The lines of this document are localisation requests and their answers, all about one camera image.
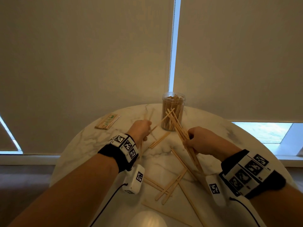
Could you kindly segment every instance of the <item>marble tabletop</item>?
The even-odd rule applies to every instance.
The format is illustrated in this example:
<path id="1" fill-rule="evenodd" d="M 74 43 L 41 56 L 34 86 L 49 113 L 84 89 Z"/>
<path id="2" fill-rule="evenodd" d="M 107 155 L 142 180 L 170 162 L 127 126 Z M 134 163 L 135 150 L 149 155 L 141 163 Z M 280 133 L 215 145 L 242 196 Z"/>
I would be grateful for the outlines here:
<path id="1" fill-rule="evenodd" d="M 89 124 L 74 137 L 62 153 L 51 177 L 51 185 L 95 155 L 111 137 L 120 132 L 125 133 L 133 122 L 143 119 L 145 113 L 149 117 L 151 111 L 154 110 L 151 118 L 152 127 L 156 125 L 161 120 L 161 108 L 162 104 L 145 104 L 119 109 L 114 113 L 119 114 L 120 118 L 109 130 L 94 128 L 99 119 Z M 233 142 L 241 149 L 262 153 L 263 157 L 274 164 L 275 169 L 286 178 L 287 182 L 295 186 L 293 179 L 280 161 L 256 138 L 233 123 L 203 110 L 184 107 L 181 124 L 187 129 L 195 126 L 207 128 Z M 181 158 L 193 169 L 195 168 L 176 132 L 172 132 L 154 149 L 148 148 L 152 142 L 161 137 L 165 132 L 165 130 L 158 127 L 149 135 L 148 141 L 144 142 L 142 147 L 144 154 L 141 162 L 142 166 L 146 169 L 145 175 L 162 185 L 169 183 L 183 170 L 183 166 L 171 152 L 171 148 L 174 148 Z M 221 172 L 221 162 L 214 157 L 198 154 L 198 159 L 207 175 Z M 97 213 L 100 212 L 113 192 L 123 183 L 124 177 L 124 172 L 117 176 Z M 208 227 L 256 226 L 247 210 L 237 202 L 229 201 L 227 206 L 219 207 L 202 185 L 192 179 L 188 173 L 185 174 L 182 182 Z M 142 184 L 141 191 L 137 195 L 127 194 L 122 190 L 118 191 L 94 226 L 126 227 L 135 214 L 143 210 L 150 210 L 141 204 L 142 200 L 146 200 L 153 206 L 175 214 L 186 220 L 193 227 L 202 226 L 179 186 L 176 187 L 172 197 L 169 198 L 164 206 L 161 204 L 161 199 L 158 202 L 154 199 L 158 192 L 158 190 L 146 183 Z M 259 224 L 265 226 L 250 202 L 242 196 L 238 197 L 238 199 L 251 210 Z M 163 214 L 160 215 L 164 218 L 168 227 L 187 226 Z"/>

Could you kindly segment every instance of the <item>wrist-mounted device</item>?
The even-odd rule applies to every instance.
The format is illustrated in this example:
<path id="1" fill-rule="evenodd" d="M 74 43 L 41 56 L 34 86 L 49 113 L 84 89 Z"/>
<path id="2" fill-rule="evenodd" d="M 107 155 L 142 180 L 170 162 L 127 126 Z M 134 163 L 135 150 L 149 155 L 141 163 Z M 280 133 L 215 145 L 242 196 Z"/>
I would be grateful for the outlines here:
<path id="1" fill-rule="evenodd" d="M 246 149 L 225 159 L 221 167 L 219 176 L 237 197 L 251 199 L 266 190 L 280 190 L 286 184 L 267 159 Z"/>
<path id="2" fill-rule="evenodd" d="M 123 133 L 112 137 L 98 153 L 113 157 L 119 167 L 119 173 L 124 170 L 130 171 L 138 157 L 138 149 L 133 138 Z"/>

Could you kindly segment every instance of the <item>white marble table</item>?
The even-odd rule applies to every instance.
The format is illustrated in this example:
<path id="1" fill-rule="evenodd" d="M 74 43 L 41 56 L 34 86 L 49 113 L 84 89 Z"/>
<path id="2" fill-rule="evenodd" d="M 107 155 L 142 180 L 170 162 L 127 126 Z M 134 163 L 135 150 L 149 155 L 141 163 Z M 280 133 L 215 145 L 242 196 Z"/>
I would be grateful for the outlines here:
<path id="1" fill-rule="evenodd" d="M 153 122 L 153 125 L 157 124 L 161 120 L 161 107 L 161 104 L 147 104 L 117 110 L 115 113 L 119 114 L 120 118 L 107 131 L 94 129 L 98 120 L 92 122 L 74 137 L 62 153 L 53 172 L 51 185 L 95 155 L 111 137 L 120 132 L 125 133 L 134 121 L 143 119 L 143 115 L 146 111 L 148 111 L 149 116 L 152 109 L 155 110 L 151 121 Z M 194 126 L 201 126 L 210 129 L 242 149 L 257 150 L 259 153 L 262 153 L 265 158 L 275 164 L 276 170 L 286 178 L 288 183 L 295 186 L 290 174 L 279 160 L 257 139 L 233 123 L 206 111 L 185 107 L 182 125 L 187 129 Z M 180 138 L 175 132 L 171 133 L 154 149 L 148 149 L 148 146 L 164 133 L 165 131 L 161 128 L 156 128 L 153 131 L 153 136 L 150 135 L 148 141 L 143 144 L 143 150 L 146 151 L 144 152 L 142 159 L 142 165 L 146 169 L 145 175 L 162 185 L 166 185 L 183 169 L 183 166 L 171 152 L 171 147 L 173 147 L 192 168 L 195 168 L 191 163 L 187 152 L 184 150 Z M 221 162 L 214 157 L 199 154 L 198 159 L 206 174 L 221 172 Z M 101 204 L 98 213 L 113 192 L 123 183 L 124 177 L 124 172 L 118 175 Z M 188 173 L 185 174 L 182 182 L 187 188 L 200 215 L 209 227 L 256 226 L 247 210 L 237 202 L 230 201 L 228 206 L 223 208 L 218 207 L 214 203 L 212 197 L 204 191 L 201 184 L 194 181 Z M 158 194 L 158 191 L 145 183 L 143 183 L 138 195 L 130 195 L 124 191 L 118 191 L 94 226 L 127 226 L 131 218 L 139 211 L 149 210 L 149 208 L 141 205 L 141 200 L 143 199 L 146 199 L 148 202 L 159 207 L 164 207 L 165 210 L 170 213 L 175 213 L 182 219 L 187 220 L 188 223 L 191 223 L 192 226 L 202 226 L 179 186 L 176 187 L 172 194 L 173 196 L 169 198 L 164 206 L 161 204 L 161 199 L 158 202 L 155 202 L 154 197 L 156 194 Z M 242 196 L 238 197 L 238 199 L 252 211 L 260 225 L 265 226 L 250 202 Z M 164 218 L 168 227 L 187 226 L 163 214 L 160 215 Z"/>

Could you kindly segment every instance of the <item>jar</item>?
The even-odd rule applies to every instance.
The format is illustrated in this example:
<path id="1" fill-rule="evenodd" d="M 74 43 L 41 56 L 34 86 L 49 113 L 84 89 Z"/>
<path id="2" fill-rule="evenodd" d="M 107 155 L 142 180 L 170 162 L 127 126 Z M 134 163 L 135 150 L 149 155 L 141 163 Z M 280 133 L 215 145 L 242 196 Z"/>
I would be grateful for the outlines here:
<path id="1" fill-rule="evenodd" d="M 179 122 L 182 121 L 183 109 L 185 103 L 185 95 L 178 92 L 167 92 L 162 96 L 162 117 L 161 120 L 166 116 L 167 109 L 170 111 L 174 108 L 174 113 L 178 118 Z M 161 127 L 168 131 L 174 131 L 175 127 L 167 117 L 162 123 Z"/>

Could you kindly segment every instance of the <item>white rounded object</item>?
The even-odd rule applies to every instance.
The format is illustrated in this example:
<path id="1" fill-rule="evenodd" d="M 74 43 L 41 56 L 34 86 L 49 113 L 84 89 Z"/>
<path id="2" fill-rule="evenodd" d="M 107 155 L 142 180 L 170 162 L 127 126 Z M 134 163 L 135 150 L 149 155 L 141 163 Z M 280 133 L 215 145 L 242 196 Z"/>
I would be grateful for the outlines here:
<path id="1" fill-rule="evenodd" d="M 164 219 L 153 211 L 137 213 L 127 227 L 167 227 Z"/>

